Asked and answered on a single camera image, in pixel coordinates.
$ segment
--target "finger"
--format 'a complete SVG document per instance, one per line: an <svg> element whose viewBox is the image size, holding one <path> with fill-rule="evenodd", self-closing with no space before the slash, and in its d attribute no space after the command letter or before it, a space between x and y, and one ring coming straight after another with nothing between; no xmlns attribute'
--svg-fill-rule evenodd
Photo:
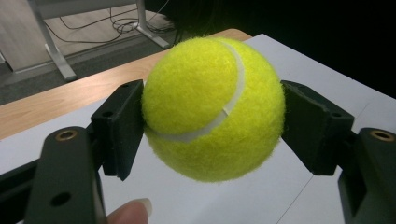
<svg viewBox="0 0 396 224"><path fill-rule="evenodd" d="M151 210L149 199L133 200L108 215L107 221L109 224L148 224Z"/></svg>

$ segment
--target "white table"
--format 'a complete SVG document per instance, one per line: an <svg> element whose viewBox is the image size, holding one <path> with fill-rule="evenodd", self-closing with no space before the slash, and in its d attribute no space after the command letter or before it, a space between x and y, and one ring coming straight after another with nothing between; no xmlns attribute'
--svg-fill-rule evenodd
<svg viewBox="0 0 396 224"><path fill-rule="evenodd" d="M353 131L374 127L396 133L396 100L317 63L266 35L248 41L281 79L305 84L355 117ZM0 142L0 174L39 158L46 136L68 126L86 127L104 100L17 133ZM101 174L106 211L150 198L150 223L343 223L334 176L312 176L281 141L258 170L237 180L204 184L168 168L144 137L130 176L121 182Z"/></svg>

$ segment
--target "yellow tennis ball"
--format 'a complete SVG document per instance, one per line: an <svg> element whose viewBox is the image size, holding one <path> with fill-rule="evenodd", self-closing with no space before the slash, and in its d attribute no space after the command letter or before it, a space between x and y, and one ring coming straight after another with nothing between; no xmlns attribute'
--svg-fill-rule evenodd
<svg viewBox="0 0 396 224"><path fill-rule="evenodd" d="M142 96L155 154L190 178L216 182L258 168L282 133L285 99L259 52L228 38L182 42L157 62Z"/></svg>

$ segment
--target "wooden desk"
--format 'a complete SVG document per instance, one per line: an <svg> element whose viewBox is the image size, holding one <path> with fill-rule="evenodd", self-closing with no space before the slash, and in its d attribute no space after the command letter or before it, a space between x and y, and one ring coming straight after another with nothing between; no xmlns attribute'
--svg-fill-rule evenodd
<svg viewBox="0 0 396 224"><path fill-rule="evenodd" d="M235 29L214 35L242 41L251 38ZM0 106L0 139L106 98L123 83L147 78L151 68L165 52L166 50Z"/></svg>

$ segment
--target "cable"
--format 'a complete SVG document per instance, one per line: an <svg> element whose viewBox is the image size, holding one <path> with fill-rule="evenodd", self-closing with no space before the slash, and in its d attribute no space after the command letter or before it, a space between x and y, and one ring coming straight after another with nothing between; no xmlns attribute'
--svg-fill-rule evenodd
<svg viewBox="0 0 396 224"><path fill-rule="evenodd" d="M123 19L118 19L118 20L113 21L113 17L115 17L117 15L112 16L111 8L109 9L109 13L110 13L110 20L111 20L111 22L113 24L113 29L115 29L119 34L126 34L126 33L129 33L129 32L131 32L131 31L133 31L135 29L134 23L138 22L138 19L136 19L136 18L123 18ZM129 30L124 31L125 26L129 26Z"/></svg>
<svg viewBox="0 0 396 224"><path fill-rule="evenodd" d="M161 8L160 8L160 9L159 9L148 21L147 21L147 27L148 27L148 29L149 29L151 32L156 33L156 34L164 34L164 33L171 32L171 31L176 30L174 24L169 24L169 25L167 25L167 26L158 28L158 27L155 27L154 25L152 25L151 23L149 23L154 17L156 17L156 16L163 10L164 7L166 7L166 5L167 5L168 3L169 3L169 0L167 0L167 1L163 4L163 6L162 6L162 7L161 7ZM115 29L115 30L119 33L119 35L116 36L116 37L114 37L113 39L110 39L110 40L107 40L107 41L66 40L66 39L63 39L63 38L59 37L59 36L50 28L50 26L49 26L46 22L45 22L45 23L46 23L46 26L49 28L49 30L50 30L58 39L62 40L63 42L67 42L67 43L85 43L85 44L105 44L105 43L109 43L109 42L112 42L112 41L114 41L114 40L120 38L123 34L127 34L127 33L133 31L133 30L136 28L136 26L135 26L134 24L135 24L135 23L138 24L138 23L139 23L139 19L135 19L135 18L123 18L123 19L118 19L118 20L113 21L113 18L116 17L116 16L119 16L119 15L122 15L122 14L125 14L125 13L128 13L128 12L131 12L131 11L136 11L136 10L137 10L137 7L136 7L135 9L131 9L131 10L124 11L124 12L121 12L121 13L116 14L116 15L112 15L111 8L110 8L110 9L109 9L109 13L110 13L110 16L109 16L109 17L105 17L105 18L102 18L101 20L94 21L94 22L91 22L91 23L88 23L88 24L85 24L85 25L82 25L82 26L79 26L79 27L70 27L69 25L67 25L67 24L64 22L64 20L63 20L62 17L59 18L59 19L61 20L61 22L64 24L64 26L65 26L66 28L70 29L70 30L79 30L79 29L82 29L82 28L91 26L91 25L93 25L93 24L96 24L96 23L99 22L99 21L105 21L105 20L107 20L107 19L110 19L110 21L111 21L111 23L112 23L112 26L113 26L113 29Z"/></svg>
<svg viewBox="0 0 396 224"><path fill-rule="evenodd" d="M50 30L58 39L62 40L63 42L67 42L67 43L79 43L79 44L105 44L105 43L109 43L109 42L111 42L111 41L114 41L114 40L120 38L120 36L122 35L122 33L120 33L120 34L119 34L118 36L116 36L115 38L110 39L110 40L107 40L107 41L80 41L80 40L77 41L77 40L65 40L65 39L62 39L61 37L59 37L58 35L56 35L56 33L47 25L47 23L46 23L46 26L49 28L49 30Z"/></svg>
<svg viewBox="0 0 396 224"><path fill-rule="evenodd" d="M116 17L116 16L119 16L119 15L122 15L122 14L125 14L125 13L128 13L128 12L131 12L131 11L136 11L136 10L137 10L137 8L131 9L131 10L128 10L128 11L124 11L124 12L121 12L121 13L119 13L119 14L114 15L113 17ZM62 19L62 17L60 17L59 19L60 19L61 22L64 24L64 26L67 27L68 29L70 29L70 30L79 30L79 29L85 28L85 27L87 27L87 26L93 25L93 24L95 24L95 23L97 23L97 22L99 22L99 21L105 21L105 20L107 20L107 19L111 19L111 17L112 17L112 16L111 16L111 13L110 13L110 16L109 16L109 17L105 17L105 18L103 18L103 19L101 19L101 20L94 21L94 22L91 22L91 23L88 23L88 24L86 24L86 25L79 26L79 27L69 27L69 26L64 22L64 20Z"/></svg>
<svg viewBox="0 0 396 224"><path fill-rule="evenodd" d="M104 21L104 20L107 20L107 19L110 19L110 20L112 21L113 28L115 28L115 27L114 27L115 22L120 21L120 20L125 20L125 19L119 19L119 20L113 21L113 20L112 20L112 17L119 16L119 15L125 14L125 13L127 13L127 12L136 11L136 10L137 10L137 8L131 9L131 10L128 10L128 11L124 11L124 12L121 12L121 13L116 14L116 15L111 15L111 13L110 13L110 16L109 16L109 17L106 17L106 18L103 18L103 19L101 19L101 20L94 21L94 22L91 22L91 23L88 23L88 24L86 24L86 25L79 26L79 27L70 27L70 26L68 26L68 25L64 22L64 20L62 19L62 17L60 18L60 20L61 20L61 22L64 24L64 26L67 27L67 28L70 29L70 30L79 30L79 29L85 28L85 27L87 27L87 26L93 25L93 24L95 24L95 23L97 23L97 22L99 22L99 21ZM107 40L107 41L65 40L65 39L59 37L59 36L49 27L49 25L48 25L47 23L46 23L46 26L49 28L49 30L50 30L58 39L62 40L63 42L66 42L66 43L79 43L79 44L105 44L105 43L109 43L109 42L112 42L112 41L114 41L114 40L120 38L122 34L125 34L125 33L128 33L128 32L130 32L130 31L132 31L132 30L130 30L130 31L125 32L125 31L124 31L124 26L122 26L122 27L117 27L117 28L115 28L115 29L118 31L119 35L116 36L116 37L114 37L114 38L112 38L112 39L110 39L110 40Z"/></svg>

